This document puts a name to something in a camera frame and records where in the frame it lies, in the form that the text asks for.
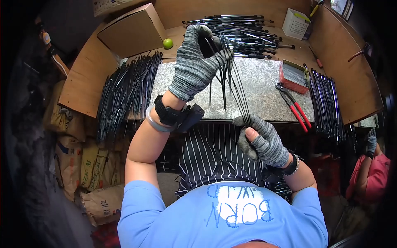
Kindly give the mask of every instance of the gray knit glove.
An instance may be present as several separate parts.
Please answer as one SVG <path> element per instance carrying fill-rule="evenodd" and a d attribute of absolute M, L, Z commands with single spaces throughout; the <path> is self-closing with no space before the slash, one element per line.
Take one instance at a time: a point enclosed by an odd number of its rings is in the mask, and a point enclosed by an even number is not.
<path fill-rule="evenodd" d="M 221 51 L 204 59 L 198 43 L 199 36 L 213 37 L 204 25 L 190 25 L 186 29 L 185 41 L 176 53 L 175 75 L 168 89 L 179 99 L 189 102 L 212 81 L 216 71 L 230 58 L 232 52 Z"/>
<path fill-rule="evenodd" d="M 369 132 L 367 141 L 367 152 L 371 153 L 373 156 L 376 150 L 376 131 L 374 128 Z"/>
<path fill-rule="evenodd" d="M 288 150 L 283 146 L 280 136 L 278 136 L 274 126 L 257 115 L 251 115 L 252 133 L 247 133 L 244 127 L 239 137 L 240 149 L 253 161 L 258 158 L 273 167 L 282 167 L 288 162 Z M 241 116 L 235 118 L 232 122 L 236 126 L 246 126 Z"/>

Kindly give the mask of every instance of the green ball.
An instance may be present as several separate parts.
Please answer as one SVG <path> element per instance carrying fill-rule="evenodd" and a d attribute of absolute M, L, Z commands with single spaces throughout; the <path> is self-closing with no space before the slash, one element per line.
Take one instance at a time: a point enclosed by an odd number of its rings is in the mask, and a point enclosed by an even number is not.
<path fill-rule="evenodd" d="M 163 46 L 165 49 L 170 49 L 171 47 L 173 47 L 173 41 L 171 39 L 165 39 L 163 41 Z"/>

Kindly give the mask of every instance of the blue t-shirt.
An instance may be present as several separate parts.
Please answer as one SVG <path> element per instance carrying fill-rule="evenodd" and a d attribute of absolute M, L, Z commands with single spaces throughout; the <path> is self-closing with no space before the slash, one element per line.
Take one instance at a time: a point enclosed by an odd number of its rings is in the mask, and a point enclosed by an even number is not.
<path fill-rule="evenodd" d="M 247 182 L 200 186 L 165 207 L 145 181 L 124 189 L 118 224 L 121 247 L 233 247 L 263 240 L 281 248 L 325 248 L 328 233 L 315 188 L 290 205 L 276 193 Z"/>

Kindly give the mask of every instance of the speckled stone surface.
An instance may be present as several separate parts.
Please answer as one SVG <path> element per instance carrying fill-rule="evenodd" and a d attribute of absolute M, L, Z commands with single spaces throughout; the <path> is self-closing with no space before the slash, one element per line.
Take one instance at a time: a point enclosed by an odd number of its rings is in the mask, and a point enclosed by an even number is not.
<path fill-rule="evenodd" d="M 250 113 L 267 121 L 297 122 L 290 108 L 274 85 L 278 82 L 280 61 L 250 58 L 235 58 L 235 63 L 244 87 Z M 154 81 L 151 103 L 158 94 L 164 94 L 172 82 L 175 62 L 161 64 Z M 310 122 L 314 122 L 314 110 L 309 92 L 302 95 L 290 90 Z M 197 103 L 204 111 L 203 119 L 231 120 L 240 116 L 234 97 L 226 86 L 226 110 L 223 107 L 222 86 L 216 77 L 212 81 L 211 106 L 210 87 L 198 93 L 190 105 Z"/>
<path fill-rule="evenodd" d="M 362 127 L 376 127 L 375 116 L 370 116 L 362 121 L 360 121 Z"/>

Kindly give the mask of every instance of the bundle of cables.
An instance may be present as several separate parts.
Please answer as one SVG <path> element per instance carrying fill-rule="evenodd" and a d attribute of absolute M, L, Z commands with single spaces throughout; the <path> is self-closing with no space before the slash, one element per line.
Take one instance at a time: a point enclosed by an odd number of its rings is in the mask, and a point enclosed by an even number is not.
<path fill-rule="evenodd" d="M 208 26 L 216 34 L 222 34 L 234 50 L 234 57 L 268 58 L 276 54 L 277 48 L 292 48 L 294 45 L 280 45 L 282 38 L 263 30 L 267 21 L 262 15 L 214 15 L 204 19 L 183 22 L 186 25 L 200 24 Z"/>
<path fill-rule="evenodd" d="M 346 139 L 345 127 L 339 109 L 333 78 L 318 73 L 313 68 L 310 75 L 310 96 L 314 108 L 316 133 L 333 138 L 336 143 Z"/>
<path fill-rule="evenodd" d="M 231 51 L 229 49 L 229 40 L 225 37 L 223 33 L 218 35 L 219 41 L 215 42 L 213 38 L 204 38 L 200 40 L 199 44 L 202 51 L 210 51 L 209 53 L 203 52 L 205 58 L 213 56 L 216 52 L 220 52 L 220 50 L 224 50 L 225 53 L 229 53 L 231 55 Z M 252 125 L 251 116 L 249 113 L 249 108 L 247 104 L 247 98 L 245 96 L 243 84 L 241 82 L 241 78 L 234 61 L 234 58 L 230 56 L 230 59 L 226 61 L 226 63 L 222 63 L 222 61 L 217 59 L 217 62 L 220 65 L 219 72 L 220 75 L 216 78 L 219 83 L 222 85 L 222 95 L 223 95 L 223 104 L 224 109 L 226 110 L 226 83 L 229 85 L 229 90 L 232 92 L 234 100 L 238 106 L 238 109 L 241 113 L 241 116 L 244 119 L 244 122 L 248 125 Z M 210 83 L 210 106 L 211 106 L 211 88 L 212 82 Z"/>
<path fill-rule="evenodd" d="M 128 65 L 124 62 L 107 77 L 96 114 L 98 142 L 107 138 L 114 140 L 130 111 L 136 119 L 145 117 L 162 55 L 156 52 L 153 56 L 139 56 Z"/>

